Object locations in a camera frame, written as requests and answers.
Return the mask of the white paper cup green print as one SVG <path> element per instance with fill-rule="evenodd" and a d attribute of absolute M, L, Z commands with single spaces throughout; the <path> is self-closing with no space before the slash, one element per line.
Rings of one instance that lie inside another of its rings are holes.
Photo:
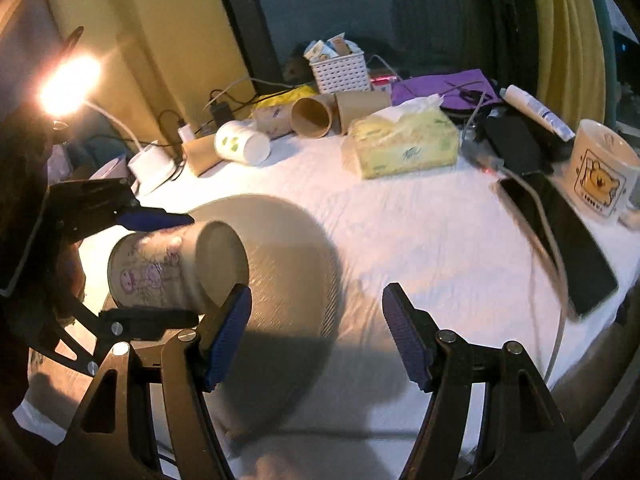
<path fill-rule="evenodd" d="M 269 136 L 250 122 L 226 122 L 216 131 L 214 142 L 222 159 L 247 166 L 261 164 L 271 153 Z"/>

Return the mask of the right yellow curtain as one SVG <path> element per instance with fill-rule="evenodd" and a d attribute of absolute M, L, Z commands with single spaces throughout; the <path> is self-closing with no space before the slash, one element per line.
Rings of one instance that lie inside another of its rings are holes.
<path fill-rule="evenodd" d="M 536 97 L 570 128 L 605 116 L 605 62 L 592 0 L 535 0 Z"/>

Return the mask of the white charger plug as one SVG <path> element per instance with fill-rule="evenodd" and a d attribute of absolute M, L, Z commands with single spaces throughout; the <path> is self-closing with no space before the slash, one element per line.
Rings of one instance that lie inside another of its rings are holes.
<path fill-rule="evenodd" d="M 179 122 L 177 133 L 182 143 L 188 143 L 196 139 L 194 130 L 186 122 Z"/>

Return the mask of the paper cup purple print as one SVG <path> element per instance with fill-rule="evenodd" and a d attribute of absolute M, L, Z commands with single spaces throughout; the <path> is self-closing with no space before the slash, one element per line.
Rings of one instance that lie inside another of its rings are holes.
<path fill-rule="evenodd" d="M 291 104 L 256 107 L 252 111 L 256 129 L 265 133 L 271 140 L 286 136 L 293 131 L 291 108 Z"/>
<path fill-rule="evenodd" d="M 249 281 L 242 240 L 221 221 L 129 234 L 107 263 L 108 288 L 120 308 L 206 314 L 221 307 L 235 285 Z"/>

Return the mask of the black smartphone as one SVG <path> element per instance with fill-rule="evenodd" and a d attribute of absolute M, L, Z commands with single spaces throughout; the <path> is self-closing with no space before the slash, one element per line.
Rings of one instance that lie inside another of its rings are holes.
<path fill-rule="evenodd" d="M 533 172 L 522 179 L 538 193 L 559 246 L 567 277 L 570 315 L 584 318 L 618 289 L 612 266 L 585 223 L 546 176 Z M 552 261 L 551 246 L 533 197 L 511 178 L 499 181 L 498 193 L 521 222 L 524 232 L 537 244 L 541 255 Z"/>

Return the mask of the purple cloth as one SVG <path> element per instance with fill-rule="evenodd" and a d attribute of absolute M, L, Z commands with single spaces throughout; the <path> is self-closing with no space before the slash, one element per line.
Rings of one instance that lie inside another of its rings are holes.
<path fill-rule="evenodd" d="M 480 101 L 483 101 L 483 106 L 502 103 L 494 87 L 478 68 L 397 81 L 392 85 L 390 99 L 393 105 L 400 105 L 432 94 L 442 98 L 442 108 L 455 112 L 470 112 Z"/>

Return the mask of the black charger plug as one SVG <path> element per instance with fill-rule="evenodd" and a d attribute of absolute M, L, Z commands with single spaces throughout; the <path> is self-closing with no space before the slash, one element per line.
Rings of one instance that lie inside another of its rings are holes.
<path fill-rule="evenodd" d="M 224 101 L 214 101 L 210 104 L 209 113 L 212 115 L 212 123 L 215 128 L 219 128 L 234 119 L 230 105 Z"/>

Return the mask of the brown paper cup leftmost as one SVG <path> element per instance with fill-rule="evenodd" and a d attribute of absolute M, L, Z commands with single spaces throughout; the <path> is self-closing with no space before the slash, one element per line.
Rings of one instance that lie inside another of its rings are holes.
<path fill-rule="evenodd" d="M 209 169 L 222 162 L 215 148 L 215 136 L 203 136 L 182 144 L 186 166 L 195 177 L 201 177 Z"/>

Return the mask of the pink small box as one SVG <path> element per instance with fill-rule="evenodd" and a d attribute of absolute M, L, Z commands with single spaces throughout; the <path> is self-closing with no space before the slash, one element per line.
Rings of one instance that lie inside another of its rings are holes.
<path fill-rule="evenodd" d="M 391 94 L 394 84 L 398 81 L 399 78 L 393 74 L 372 74 L 370 76 L 371 90 Z"/>

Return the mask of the paper cup purple print lying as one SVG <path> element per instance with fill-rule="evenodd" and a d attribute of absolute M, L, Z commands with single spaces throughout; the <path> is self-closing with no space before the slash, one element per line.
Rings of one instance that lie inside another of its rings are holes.
<path fill-rule="evenodd" d="M 291 108 L 291 104 L 256 107 L 252 111 L 256 129 L 265 133 L 271 140 L 286 136 L 293 131 Z"/>

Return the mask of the white tube bottle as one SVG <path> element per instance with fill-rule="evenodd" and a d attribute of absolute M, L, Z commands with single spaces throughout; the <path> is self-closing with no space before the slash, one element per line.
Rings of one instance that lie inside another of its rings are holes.
<path fill-rule="evenodd" d="M 499 94 L 503 101 L 506 101 L 516 110 L 536 122 L 536 124 L 554 133 L 562 141 L 568 142 L 574 139 L 574 131 L 559 116 L 556 116 L 550 108 L 525 90 L 510 84 L 506 88 L 501 88 Z"/>

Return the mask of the white bear mug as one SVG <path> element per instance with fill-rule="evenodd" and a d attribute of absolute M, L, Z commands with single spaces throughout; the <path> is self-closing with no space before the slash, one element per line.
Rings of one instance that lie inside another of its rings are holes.
<path fill-rule="evenodd" d="M 562 187 L 574 205 L 605 224 L 630 209 L 639 156 L 615 131 L 592 119 L 579 122 Z"/>

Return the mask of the white table cloth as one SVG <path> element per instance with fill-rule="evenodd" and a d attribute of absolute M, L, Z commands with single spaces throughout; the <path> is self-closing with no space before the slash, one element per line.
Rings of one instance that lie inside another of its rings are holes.
<path fill-rule="evenodd" d="M 587 219 L 618 287 L 590 314 L 559 326 L 544 263 L 500 200 L 496 179 L 467 162 L 363 180 L 341 162 L 335 136 L 273 143 L 259 167 L 224 162 L 183 174 L 144 199 L 183 212 L 245 194 L 272 196 L 316 220 L 340 262 L 335 339 L 282 422 L 252 443 L 224 441 L 240 479 L 393 479 L 409 455 L 428 397 L 410 382 L 384 321 L 391 282 L 441 326 L 474 344 L 516 339 L 551 367 L 555 402 L 580 434 L 612 393 L 639 339 L 615 318 L 636 299 L 639 237 Z"/>

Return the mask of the white desk lamp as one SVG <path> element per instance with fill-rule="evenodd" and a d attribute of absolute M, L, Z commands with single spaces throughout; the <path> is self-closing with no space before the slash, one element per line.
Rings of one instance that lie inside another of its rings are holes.
<path fill-rule="evenodd" d="M 139 190 L 151 193 L 172 178 L 178 165 L 158 141 L 142 142 L 121 119 L 90 99 L 100 83 L 102 65 L 90 54 L 64 56 L 62 61 L 44 77 L 37 92 L 37 101 L 51 118 L 61 120 L 88 107 L 99 113 L 126 134 L 136 152 L 127 162 L 129 171 L 138 182 Z"/>

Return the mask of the round grey placemat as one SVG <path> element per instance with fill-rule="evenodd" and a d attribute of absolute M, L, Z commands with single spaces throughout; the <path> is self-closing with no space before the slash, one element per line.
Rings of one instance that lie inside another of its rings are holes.
<path fill-rule="evenodd" d="M 342 269 L 317 220 L 282 198 L 235 195 L 191 214 L 227 223 L 247 255 L 252 314 L 228 375 L 206 399 L 216 425 L 242 446 L 283 422 L 326 364 Z"/>

